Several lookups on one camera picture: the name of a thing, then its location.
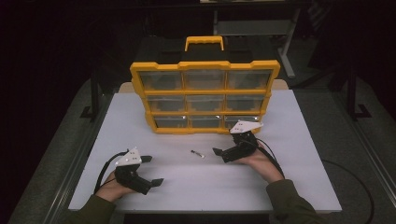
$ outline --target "hand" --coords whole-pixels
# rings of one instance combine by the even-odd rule
[[[262,178],[268,182],[268,184],[284,179],[283,175],[258,149],[256,149],[256,151],[254,151],[250,156],[236,160],[236,162],[249,165],[251,168],[253,168],[253,170],[258,172]]]
[[[114,171],[107,177],[105,184],[95,193],[96,196],[101,197],[111,203],[125,194],[134,193],[135,191],[124,187],[116,180]]]

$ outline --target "sleeve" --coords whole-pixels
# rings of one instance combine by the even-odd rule
[[[328,223],[312,205],[298,195],[291,180],[279,180],[267,186],[275,217],[282,224]]]
[[[108,224],[115,208],[114,203],[91,195],[87,203],[74,212],[64,224]]]

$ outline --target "white table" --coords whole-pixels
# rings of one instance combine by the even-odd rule
[[[318,152],[292,91],[273,91],[264,126],[256,137],[276,154],[285,176],[320,213],[341,211]],[[131,194],[118,201],[124,213],[270,213],[266,183],[249,167],[224,163],[212,147],[233,146],[228,134],[156,134],[147,125],[140,98],[116,93],[92,148],[69,209],[89,199],[106,161],[118,152],[137,147],[153,160],[137,170],[147,180],[164,178],[147,195]],[[205,154],[202,159],[191,150]],[[108,167],[104,179],[115,169]]]

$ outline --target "small screw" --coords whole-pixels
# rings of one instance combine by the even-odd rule
[[[195,155],[198,155],[198,156],[200,156],[201,158],[204,158],[204,157],[205,157],[204,154],[201,154],[201,153],[196,152],[196,151],[194,151],[194,150],[192,150],[191,153],[194,153]]]

